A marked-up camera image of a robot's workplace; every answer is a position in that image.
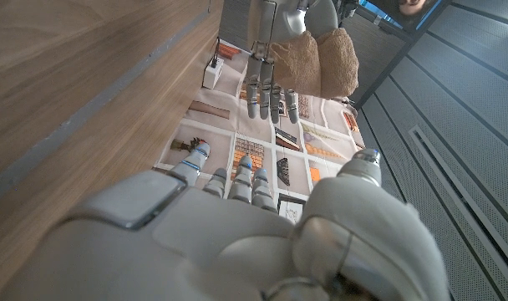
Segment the small white box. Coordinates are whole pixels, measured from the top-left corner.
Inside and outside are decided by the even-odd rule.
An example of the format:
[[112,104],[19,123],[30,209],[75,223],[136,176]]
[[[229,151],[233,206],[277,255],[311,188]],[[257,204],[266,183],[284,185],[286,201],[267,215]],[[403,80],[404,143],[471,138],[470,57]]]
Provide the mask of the small white box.
[[210,64],[207,65],[206,71],[204,73],[204,84],[202,84],[204,87],[208,89],[215,88],[217,80],[219,80],[219,78],[221,77],[223,64],[224,59],[217,58],[217,65],[215,66],[215,68],[211,67],[211,62]]

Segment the vent slot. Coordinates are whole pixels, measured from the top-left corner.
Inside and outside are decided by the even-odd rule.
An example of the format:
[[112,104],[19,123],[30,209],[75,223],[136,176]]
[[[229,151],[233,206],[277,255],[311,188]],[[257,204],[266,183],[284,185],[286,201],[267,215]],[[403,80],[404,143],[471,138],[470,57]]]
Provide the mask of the vent slot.
[[439,152],[432,146],[424,132],[415,126],[409,133],[445,190],[451,195],[455,205],[463,213],[477,237],[482,241],[486,251],[508,281],[508,245],[506,242],[441,158]]

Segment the white robotic hand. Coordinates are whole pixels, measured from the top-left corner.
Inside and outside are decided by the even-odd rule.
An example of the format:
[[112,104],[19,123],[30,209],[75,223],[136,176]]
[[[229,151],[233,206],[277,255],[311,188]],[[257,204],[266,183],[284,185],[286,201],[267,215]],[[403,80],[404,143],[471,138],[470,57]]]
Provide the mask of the white robotic hand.
[[224,169],[194,188],[209,154],[200,144],[166,175],[140,173],[76,206],[0,300],[448,299],[434,239],[379,186],[375,150],[322,179],[297,225],[278,216],[249,156],[227,199]]
[[271,43],[285,42],[308,30],[314,38],[338,27],[332,0],[252,0],[248,17],[248,46],[252,55],[246,68],[245,84],[248,115],[256,118],[260,95],[260,116],[266,119],[271,111],[273,123],[279,119],[280,94],[285,94],[290,121],[298,121],[298,94],[283,89],[272,76],[274,58]]

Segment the printed picture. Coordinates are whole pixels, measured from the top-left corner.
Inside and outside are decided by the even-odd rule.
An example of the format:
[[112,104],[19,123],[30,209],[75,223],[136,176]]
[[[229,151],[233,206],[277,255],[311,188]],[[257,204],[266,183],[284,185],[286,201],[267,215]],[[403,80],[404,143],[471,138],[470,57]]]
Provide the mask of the printed picture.
[[284,100],[280,100],[280,103],[278,104],[278,113],[280,116],[287,117],[286,102]]
[[306,201],[281,194],[278,197],[278,214],[295,224],[301,218],[304,204]]

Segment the robotic hand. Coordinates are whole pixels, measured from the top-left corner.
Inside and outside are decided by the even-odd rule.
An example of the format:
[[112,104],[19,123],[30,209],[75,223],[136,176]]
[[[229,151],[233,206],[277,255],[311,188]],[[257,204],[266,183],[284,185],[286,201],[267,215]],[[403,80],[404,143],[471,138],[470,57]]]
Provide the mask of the robotic hand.
[[447,300],[442,257],[417,212],[379,185],[361,150],[321,180],[293,225],[267,173],[237,167],[192,187],[198,145],[167,175],[146,171],[75,207],[43,238],[0,300]]
[[246,68],[245,84],[250,118],[257,115],[260,95],[260,116],[266,119],[271,108],[273,123],[278,122],[280,93],[285,94],[290,121],[298,121],[297,93],[275,83],[272,71],[274,58],[271,43],[285,42],[308,30],[314,38],[338,27],[338,16],[332,0],[251,0],[248,18],[248,45],[251,57]]

